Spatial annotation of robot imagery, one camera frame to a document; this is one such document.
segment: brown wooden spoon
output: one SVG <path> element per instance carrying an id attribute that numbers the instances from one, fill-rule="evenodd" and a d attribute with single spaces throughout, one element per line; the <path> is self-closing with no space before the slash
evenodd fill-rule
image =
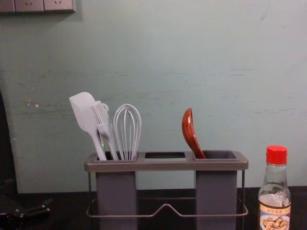
<path id="1" fill-rule="evenodd" d="M 201 150 L 194 131 L 192 108 L 187 109 L 182 117 L 182 133 L 196 158 L 205 159 L 206 156 Z"/>

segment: wall switch plate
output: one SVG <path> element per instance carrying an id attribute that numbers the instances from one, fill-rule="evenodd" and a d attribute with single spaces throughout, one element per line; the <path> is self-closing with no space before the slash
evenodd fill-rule
<path id="1" fill-rule="evenodd" d="M 0 13 L 15 12 L 14 0 L 0 0 Z"/>
<path id="2" fill-rule="evenodd" d="M 16 12 L 43 12 L 44 0 L 15 0 Z"/>
<path id="3" fill-rule="evenodd" d="M 44 0 L 45 11 L 74 12 L 73 0 Z"/>

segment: glass bottle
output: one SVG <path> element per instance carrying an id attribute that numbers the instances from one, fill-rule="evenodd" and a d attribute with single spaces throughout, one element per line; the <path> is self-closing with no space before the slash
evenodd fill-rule
<path id="1" fill-rule="evenodd" d="M 258 230 L 289 230 L 291 194 L 287 186 L 287 148 L 267 147 L 267 167 L 259 190 Z"/>

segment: white whisk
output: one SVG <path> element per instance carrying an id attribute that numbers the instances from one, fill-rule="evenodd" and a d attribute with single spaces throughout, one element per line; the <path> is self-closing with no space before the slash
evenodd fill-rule
<path id="1" fill-rule="evenodd" d="M 121 159 L 135 160 L 142 129 L 139 111 L 131 104 L 121 105 L 114 115 L 113 126 Z"/>

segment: utensil holder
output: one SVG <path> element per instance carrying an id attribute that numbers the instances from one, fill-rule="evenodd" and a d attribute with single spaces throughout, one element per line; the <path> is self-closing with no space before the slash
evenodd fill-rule
<path id="1" fill-rule="evenodd" d="M 89 173 L 87 216 L 99 219 L 100 230 L 138 230 L 137 218 L 153 218 L 167 207 L 182 218 L 195 218 L 197 230 L 235 230 L 236 217 L 242 218 L 243 230 L 243 218 L 248 214 L 245 206 L 245 170 L 248 160 L 237 151 L 203 152 L 206 159 L 196 159 L 190 151 L 139 152 L 135 161 L 98 161 L 97 155 L 92 154 L 84 163 L 84 169 Z M 163 204 L 150 215 L 137 214 L 137 171 L 191 170 L 195 171 L 196 177 L 196 214 L 181 214 L 170 204 Z M 240 214 L 236 213 L 237 171 L 242 171 Z M 91 173 L 96 173 L 98 216 L 91 213 Z"/>

